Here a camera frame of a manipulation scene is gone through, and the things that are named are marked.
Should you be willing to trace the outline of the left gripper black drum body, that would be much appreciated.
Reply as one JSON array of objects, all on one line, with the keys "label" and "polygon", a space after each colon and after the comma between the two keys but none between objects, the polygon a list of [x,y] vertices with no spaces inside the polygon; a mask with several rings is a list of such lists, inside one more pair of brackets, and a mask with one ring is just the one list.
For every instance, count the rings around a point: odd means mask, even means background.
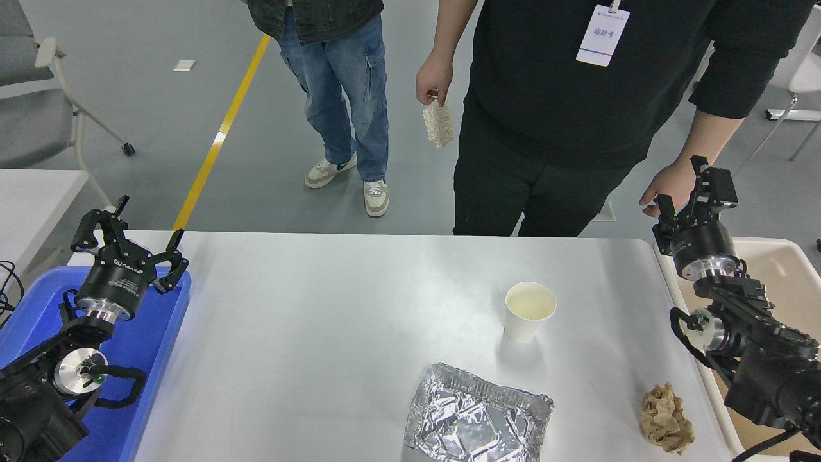
[{"label": "left gripper black drum body", "polygon": [[147,270],[143,257],[111,257],[95,255],[93,266],[76,293],[76,308],[90,316],[100,312],[104,318],[134,318],[155,272]]}]

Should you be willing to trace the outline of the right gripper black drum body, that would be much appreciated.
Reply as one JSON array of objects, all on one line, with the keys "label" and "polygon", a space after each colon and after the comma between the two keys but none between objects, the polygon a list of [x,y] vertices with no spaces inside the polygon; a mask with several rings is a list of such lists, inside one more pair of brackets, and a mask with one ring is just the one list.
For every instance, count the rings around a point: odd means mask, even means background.
[{"label": "right gripper black drum body", "polygon": [[653,234],[677,270],[736,270],[740,266],[729,231],[718,220],[703,225],[658,222]]}]

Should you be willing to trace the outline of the person's left hand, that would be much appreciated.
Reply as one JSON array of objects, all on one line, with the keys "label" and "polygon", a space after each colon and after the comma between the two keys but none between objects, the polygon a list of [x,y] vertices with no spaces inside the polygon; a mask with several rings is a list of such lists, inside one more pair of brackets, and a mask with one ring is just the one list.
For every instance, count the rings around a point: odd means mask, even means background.
[{"label": "person's left hand", "polygon": [[687,201],[695,186],[695,171],[689,158],[678,158],[655,175],[639,200],[642,213],[657,218],[660,196],[669,196],[675,210],[680,210]]}]

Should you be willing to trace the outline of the person's right hand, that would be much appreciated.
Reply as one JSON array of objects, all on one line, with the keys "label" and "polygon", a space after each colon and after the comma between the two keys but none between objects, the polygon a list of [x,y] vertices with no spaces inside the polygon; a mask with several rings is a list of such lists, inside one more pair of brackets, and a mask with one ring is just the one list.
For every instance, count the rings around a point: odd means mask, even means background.
[{"label": "person's right hand", "polygon": [[422,105],[445,105],[453,79],[453,56],[431,53],[416,74],[416,97]]}]

